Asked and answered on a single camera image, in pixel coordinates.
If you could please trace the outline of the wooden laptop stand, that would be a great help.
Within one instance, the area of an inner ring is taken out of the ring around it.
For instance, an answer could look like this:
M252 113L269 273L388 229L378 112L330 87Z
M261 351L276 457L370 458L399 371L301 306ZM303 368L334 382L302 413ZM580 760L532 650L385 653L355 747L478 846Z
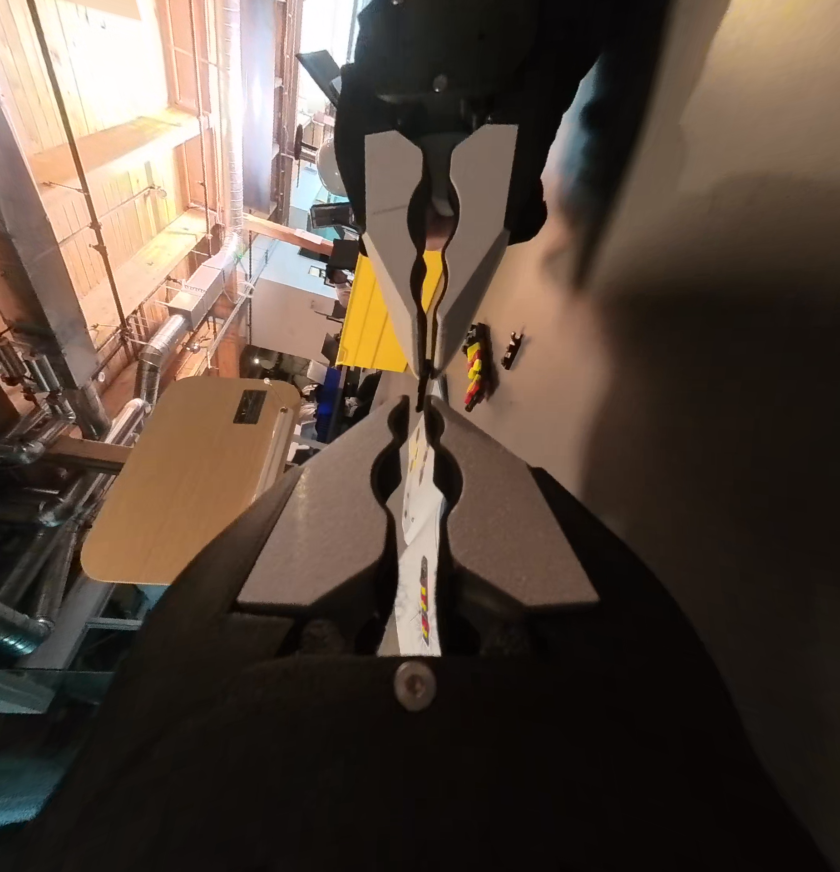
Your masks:
M283 475L301 404L283 381L170 385L104 498L82 571L98 583L171 585Z

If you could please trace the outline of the white hard hat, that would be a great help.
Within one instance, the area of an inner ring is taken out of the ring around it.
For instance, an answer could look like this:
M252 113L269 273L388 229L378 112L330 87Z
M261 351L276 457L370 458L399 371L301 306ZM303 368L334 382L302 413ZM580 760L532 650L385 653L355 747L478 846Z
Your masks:
M336 157L334 136L326 139L318 148L316 153L316 170L322 185L329 193L345 200L349 199Z

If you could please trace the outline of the yellow plastic tray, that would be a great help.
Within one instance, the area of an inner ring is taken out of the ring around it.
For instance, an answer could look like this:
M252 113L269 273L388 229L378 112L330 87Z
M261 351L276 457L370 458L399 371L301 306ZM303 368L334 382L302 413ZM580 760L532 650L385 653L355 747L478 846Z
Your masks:
M408 367L371 260L358 256L336 365L402 373Z

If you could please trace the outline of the black monitor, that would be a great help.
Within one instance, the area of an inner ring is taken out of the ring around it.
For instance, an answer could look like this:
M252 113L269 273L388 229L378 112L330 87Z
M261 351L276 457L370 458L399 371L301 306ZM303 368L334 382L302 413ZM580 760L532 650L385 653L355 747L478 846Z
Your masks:
M338 107L341 96L341 68L327 50L298 52L295 59L321 90L328 103Z

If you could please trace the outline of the open lego instruction booklet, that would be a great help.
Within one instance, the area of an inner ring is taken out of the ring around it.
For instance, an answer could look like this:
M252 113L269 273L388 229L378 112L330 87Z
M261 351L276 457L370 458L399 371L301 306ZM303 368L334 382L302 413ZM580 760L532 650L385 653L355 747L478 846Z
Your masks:
M436 594L441 529L447 503L434 482L436 454L424 418L410 436L401 509L404 550L398 561L393 612L378 653L439 657Z

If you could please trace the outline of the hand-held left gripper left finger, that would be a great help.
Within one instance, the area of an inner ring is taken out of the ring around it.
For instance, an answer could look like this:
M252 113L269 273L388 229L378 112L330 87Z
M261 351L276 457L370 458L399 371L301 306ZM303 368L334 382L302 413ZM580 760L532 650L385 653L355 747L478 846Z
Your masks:
M390 607L408 398L397 397L307 461L238 594L241 607Z

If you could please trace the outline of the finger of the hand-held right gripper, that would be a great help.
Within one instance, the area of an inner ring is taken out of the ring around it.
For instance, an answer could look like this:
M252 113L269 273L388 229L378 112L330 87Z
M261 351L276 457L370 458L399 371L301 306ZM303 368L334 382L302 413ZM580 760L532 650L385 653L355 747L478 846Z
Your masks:
M363 244L407 365L415 377L428 378L425 218L411 206L423 181L423 152L397 130L369 134L364 167Z
M482 125L451 152L458 218L443 253L446 281L434 312L434 374L444 373L459 352L510 241L504 219L518 131L516 125Z

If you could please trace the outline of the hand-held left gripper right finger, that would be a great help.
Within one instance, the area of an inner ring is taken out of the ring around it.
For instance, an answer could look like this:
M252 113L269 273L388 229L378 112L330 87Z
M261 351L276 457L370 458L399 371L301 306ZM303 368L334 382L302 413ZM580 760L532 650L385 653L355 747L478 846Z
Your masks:
M445 497L453 608L589 608L599 595L520 457L428 398L433 482Z

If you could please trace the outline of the long red yellow lego assembly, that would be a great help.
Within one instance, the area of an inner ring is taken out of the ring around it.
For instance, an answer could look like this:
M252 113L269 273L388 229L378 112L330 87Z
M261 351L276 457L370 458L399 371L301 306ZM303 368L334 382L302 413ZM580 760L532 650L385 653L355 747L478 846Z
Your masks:
M468 384L464 394L464 410L472 412L483 402L492 383L492 355L489 327L483 322L475 322L469 327L462 344Z

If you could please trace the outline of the person's right hand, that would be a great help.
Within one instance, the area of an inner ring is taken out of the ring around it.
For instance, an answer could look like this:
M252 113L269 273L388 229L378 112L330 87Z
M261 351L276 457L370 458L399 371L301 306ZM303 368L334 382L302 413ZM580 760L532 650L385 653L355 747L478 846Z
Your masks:
M448 191L447 196L431 195L425 205L422 250L443 251L456 232L459 217L460 207L455 189Z

